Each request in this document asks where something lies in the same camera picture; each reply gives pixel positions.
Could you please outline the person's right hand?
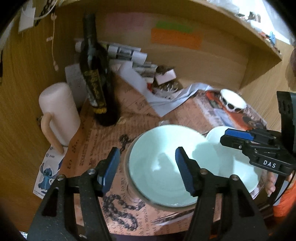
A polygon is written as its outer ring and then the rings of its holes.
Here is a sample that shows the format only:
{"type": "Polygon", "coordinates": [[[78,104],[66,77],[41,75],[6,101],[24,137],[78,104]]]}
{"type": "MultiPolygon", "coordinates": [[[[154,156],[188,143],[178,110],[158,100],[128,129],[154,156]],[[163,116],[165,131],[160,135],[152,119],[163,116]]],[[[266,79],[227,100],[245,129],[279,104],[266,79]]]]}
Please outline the person's right hand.
{"type": "Polygon", "coordinates": [[[267,172],[267,183],[265,185],[265,191],[267,193],[267,196],[270,197],[271,194],[275,191],[275,183],[276,183],[277,177],[272,172],[267,172]]]}

